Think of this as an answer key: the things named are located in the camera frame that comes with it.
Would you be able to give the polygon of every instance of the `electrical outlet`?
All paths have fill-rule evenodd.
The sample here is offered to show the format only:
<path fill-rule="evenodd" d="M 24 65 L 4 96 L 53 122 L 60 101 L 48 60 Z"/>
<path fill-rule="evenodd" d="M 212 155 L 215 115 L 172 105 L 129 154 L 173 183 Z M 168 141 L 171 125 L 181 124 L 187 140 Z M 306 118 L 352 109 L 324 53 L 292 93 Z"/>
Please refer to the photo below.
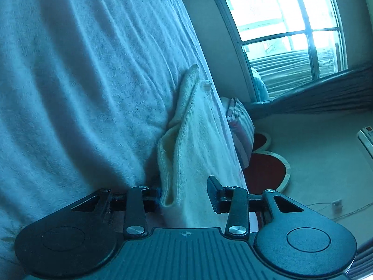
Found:
<path fill-rule="evenodd" d="M 338 199 L 332 202 L 332 210 L 335 214 L 340 214 L 342 212 L 342 199 Z"/>

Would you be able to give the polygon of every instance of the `window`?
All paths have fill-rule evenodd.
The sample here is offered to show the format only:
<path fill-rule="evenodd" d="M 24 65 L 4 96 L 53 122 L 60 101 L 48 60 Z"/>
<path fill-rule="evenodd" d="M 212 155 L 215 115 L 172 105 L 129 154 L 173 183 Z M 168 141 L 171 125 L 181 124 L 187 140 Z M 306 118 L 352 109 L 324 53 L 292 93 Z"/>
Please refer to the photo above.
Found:
<path fill-rule="evenodd" d="M 333 0 L 220 1 L 258 101 L 346 69 Z"/>

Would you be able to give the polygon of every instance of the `metal screw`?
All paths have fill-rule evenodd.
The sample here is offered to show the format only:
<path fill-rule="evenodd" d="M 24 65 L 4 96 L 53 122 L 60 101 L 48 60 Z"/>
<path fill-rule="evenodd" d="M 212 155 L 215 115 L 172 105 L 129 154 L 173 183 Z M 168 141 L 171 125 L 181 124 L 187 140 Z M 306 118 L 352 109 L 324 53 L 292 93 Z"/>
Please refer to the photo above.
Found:
<path fill-rule="evenodd" d="M 141 235 L 145 231 L 145 229 L 142 226 L 133 225 L 127 227 L 126 231 L 130 235 Z"/>
<path fill-rule="evenodd" d="M 247 232 L 247 229 L 240 225 L 234 225 L 231 226 L 228 231 L 233 235 L 243 235 Z"/>

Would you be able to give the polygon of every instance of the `air conditioner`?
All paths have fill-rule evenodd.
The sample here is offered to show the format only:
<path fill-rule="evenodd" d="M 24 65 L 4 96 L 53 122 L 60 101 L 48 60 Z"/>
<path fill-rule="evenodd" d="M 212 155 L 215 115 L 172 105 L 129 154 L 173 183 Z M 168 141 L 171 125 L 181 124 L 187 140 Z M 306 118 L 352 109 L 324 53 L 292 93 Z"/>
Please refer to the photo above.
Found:
<path fill-rule="evenodd" d="M 357 133 L 359 147 L 373 170 L 373 128 L 364 127 Z"/>

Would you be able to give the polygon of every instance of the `floor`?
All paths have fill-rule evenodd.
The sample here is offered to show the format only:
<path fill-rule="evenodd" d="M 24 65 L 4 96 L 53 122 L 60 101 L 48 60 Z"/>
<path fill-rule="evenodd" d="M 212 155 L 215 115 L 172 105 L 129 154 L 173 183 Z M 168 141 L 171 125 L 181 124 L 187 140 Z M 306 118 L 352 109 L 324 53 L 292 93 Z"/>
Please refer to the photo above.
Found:
<path fill-rule="evenodd" d="M 373 125 L 373 114 L 274 115 L 254 122 L 256 131 L 269 133 L 269 151 L 291 166 L 283 193 L 304 204 L 342 199 L 342 212 L 331 205 L 311 206 L 333 219 L 373 201 L 373 171 L 360 150 L 356 133 Z M 373 236 L 373 206 L 337 220 L 355 236 L 358 245 Z"/>

